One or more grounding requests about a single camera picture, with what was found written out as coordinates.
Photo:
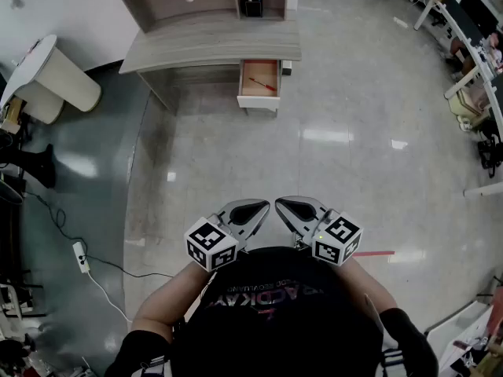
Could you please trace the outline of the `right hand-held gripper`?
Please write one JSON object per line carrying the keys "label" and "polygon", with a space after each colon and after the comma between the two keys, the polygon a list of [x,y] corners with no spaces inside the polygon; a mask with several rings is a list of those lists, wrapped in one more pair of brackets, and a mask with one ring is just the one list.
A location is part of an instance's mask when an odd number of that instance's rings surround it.
{"label": "right hand-held gripper", "polygon": [[341,266],[360,246],[363,228],[345,212],[325,212],[325,206],[316,199],[284,196],[276,199],[275,209],[288,229],[295,232],[296,248],[310,248],[312,257],[319,261]]}

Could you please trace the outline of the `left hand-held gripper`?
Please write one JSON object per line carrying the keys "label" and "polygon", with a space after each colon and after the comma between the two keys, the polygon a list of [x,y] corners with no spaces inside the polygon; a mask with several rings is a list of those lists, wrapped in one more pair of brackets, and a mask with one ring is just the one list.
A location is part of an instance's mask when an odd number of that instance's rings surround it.
{"label": "left hand-held gripper", "polygon": [[269,211],[270,203],[264,199],[227,203],[217,214],[200,218],[185,232],[186,254],[208,272],[235,262],[238,251],[257,233]]}

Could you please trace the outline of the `white drawer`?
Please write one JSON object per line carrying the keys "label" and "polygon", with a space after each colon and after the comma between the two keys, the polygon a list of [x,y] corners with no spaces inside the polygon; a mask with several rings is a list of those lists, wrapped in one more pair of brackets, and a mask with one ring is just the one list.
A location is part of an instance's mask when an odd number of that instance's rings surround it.
{"label": "white drawer", "polygon": [[[242,60],[237,102],[243,109],[269,110],[276,114],[281,102],[281,62],[279,60]],[[277,91],[270,91],[249,80],[252,77]]]}

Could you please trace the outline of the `person's left forearm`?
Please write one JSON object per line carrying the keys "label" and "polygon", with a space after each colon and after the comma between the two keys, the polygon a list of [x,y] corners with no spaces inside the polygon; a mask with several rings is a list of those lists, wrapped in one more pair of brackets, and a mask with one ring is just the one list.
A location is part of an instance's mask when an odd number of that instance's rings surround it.
{"label": "person's left forearm", "polygon": [[132,331],[149,331],[173,341],[174,324],[181,320],[212,277],[197,263],[190,262],[140,306]]}

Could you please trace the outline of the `person's right forearm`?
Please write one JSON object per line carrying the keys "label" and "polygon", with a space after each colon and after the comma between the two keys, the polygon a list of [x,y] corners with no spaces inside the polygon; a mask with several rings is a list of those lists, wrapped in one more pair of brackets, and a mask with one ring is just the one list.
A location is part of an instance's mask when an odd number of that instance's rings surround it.
{"label": "person's right forearm", "polygon": [[398,307],[390,292],[354,258],[348,259],[340,266],[332,265],[331,268],[342,280],[353,303],[369,316],[371,309],[368,301],[373,304],[378,314]]}

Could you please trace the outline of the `grey wooden desk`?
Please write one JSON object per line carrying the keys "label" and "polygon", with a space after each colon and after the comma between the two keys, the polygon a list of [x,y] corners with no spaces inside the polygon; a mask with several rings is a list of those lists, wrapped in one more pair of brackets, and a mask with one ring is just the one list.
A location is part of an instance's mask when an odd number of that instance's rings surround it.
{"label": "grey wooden desk", "polygon": [[299,61],[296,19],[239,20],[221,10],[176,16],[139,31],[119,69],[135,73],[171,114],[179,87],[232,82],[246,60]]}

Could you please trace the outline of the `white long office desk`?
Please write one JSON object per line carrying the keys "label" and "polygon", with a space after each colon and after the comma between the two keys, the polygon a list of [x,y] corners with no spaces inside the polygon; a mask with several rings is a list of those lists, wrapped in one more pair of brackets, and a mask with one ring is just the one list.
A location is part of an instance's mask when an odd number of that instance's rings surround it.
{"label": "white long office desk", "polygon": [[453,84],[445,93],[444,97],[449,100],[456,95],[467,83],[471,82],[475,76],[480,76],[483,80],[483,88],[489,101],[496,99],[496,88],[492,86],[493,79],[496,78],[497,70],[491,64],[490,58],[483,49],[483,40],[486,39],[476,27],[471,18],[460,6],[461,0],[427,0],[425,8],[418,17],[413,28],[417,31],[432,9],[437,9],[445,18],[453,33],[466,45],[469,53],[475,61],[475,67],[461,80]]}

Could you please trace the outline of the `red screwdriver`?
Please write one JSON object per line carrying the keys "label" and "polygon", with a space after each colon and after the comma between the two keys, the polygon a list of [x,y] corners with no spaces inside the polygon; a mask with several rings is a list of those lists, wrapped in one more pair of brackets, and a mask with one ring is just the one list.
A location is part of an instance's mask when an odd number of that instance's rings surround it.
{"label": "red screwdriver", "polygon": [[277,89],[274,88],[274,87],[272,87],[271,85],[268,85],[268,84],[266,84],[264,82],[261,82],[261,81],[255,79],[255,78],[249,77],[248,79],[251,80],[252,82],[256,83],[256,84],[259,84],[260,86],[263,86],[264,88],[266,88],[266,89],[268,89],[270,91],[274,91],[274,92],[277,91]]}

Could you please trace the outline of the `white power strip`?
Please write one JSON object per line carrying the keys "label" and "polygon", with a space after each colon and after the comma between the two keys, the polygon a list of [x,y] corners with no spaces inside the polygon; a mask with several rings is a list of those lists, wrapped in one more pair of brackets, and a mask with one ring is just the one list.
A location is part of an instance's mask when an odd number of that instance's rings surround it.
{"label": "white power strip", "polygon": [[72,245],[73,251],[75,253],[75,258],[77,260],[79,269],[81,273],[89,273],[90,272],[90,266],[89,263],[86,259],[86,253],[84,251],[84,247],[81,241],[76,241]]}

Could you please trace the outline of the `white cluttered shelf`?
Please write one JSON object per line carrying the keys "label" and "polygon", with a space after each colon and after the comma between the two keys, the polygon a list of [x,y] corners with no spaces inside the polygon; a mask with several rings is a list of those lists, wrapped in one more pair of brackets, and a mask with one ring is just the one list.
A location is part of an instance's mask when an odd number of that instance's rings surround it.
{"label": "white cluttered shelf", "polygon": [[427,328],[426,338],[439,363],[439,377],[461,377],[465,370],[483,365],[489,346],[503,348],[503,275],[467,305]]}

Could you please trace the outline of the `black office chair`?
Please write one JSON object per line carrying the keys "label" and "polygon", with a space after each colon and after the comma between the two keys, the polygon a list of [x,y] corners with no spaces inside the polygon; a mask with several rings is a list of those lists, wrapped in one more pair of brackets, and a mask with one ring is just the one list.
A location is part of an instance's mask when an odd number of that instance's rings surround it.
{"label": "black office chair", "polygon": [[482,140],[477,143],[481,165],[493,178],[496,169],[503,164],[503,142],[495,121],[487,120],[479,129]]}

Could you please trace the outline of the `black pen holder box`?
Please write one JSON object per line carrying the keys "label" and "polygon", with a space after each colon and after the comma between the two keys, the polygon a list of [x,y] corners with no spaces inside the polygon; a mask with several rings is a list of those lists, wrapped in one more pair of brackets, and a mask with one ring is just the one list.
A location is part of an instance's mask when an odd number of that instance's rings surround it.
{"label": "black pen holder box", "polygon": [[263,0],[240,0],[240,10],[246,17],[263,17]]}

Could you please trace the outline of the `black stand base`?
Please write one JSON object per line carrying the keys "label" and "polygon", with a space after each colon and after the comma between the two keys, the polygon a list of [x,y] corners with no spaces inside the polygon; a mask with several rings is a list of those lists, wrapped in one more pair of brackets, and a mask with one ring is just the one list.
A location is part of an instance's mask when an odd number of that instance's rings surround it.
{"label": "black stand base", "polygon": [[53,189],[56,184],[52,144],[48,144],[43,152],[38,153],[25,152],[13,146],[0,148],[0,163],[21,168],[47,189]]}

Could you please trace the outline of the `white round table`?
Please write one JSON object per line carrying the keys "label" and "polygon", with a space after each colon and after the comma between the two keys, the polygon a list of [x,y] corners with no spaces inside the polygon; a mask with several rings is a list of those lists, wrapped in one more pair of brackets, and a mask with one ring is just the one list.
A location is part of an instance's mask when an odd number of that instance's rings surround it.
{"label": "white round table", "polygon": [[0,110],[12,98],[20,98],[29,116],[52,124],[65,103],[90,112],[101,95],[100,85],[57,48],[57,36],[47,35],[36,41],[13,70],[0,97]]}

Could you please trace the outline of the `black computer monitor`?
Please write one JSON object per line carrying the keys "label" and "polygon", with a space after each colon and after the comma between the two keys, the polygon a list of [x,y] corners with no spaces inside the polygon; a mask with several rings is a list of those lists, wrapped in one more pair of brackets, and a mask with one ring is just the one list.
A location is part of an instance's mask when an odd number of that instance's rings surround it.
{"label": "black computer monitor", "polygon": [[484,38],[497,30],[497,18],[482,0],[461,0],[460,6],[471,18]]}

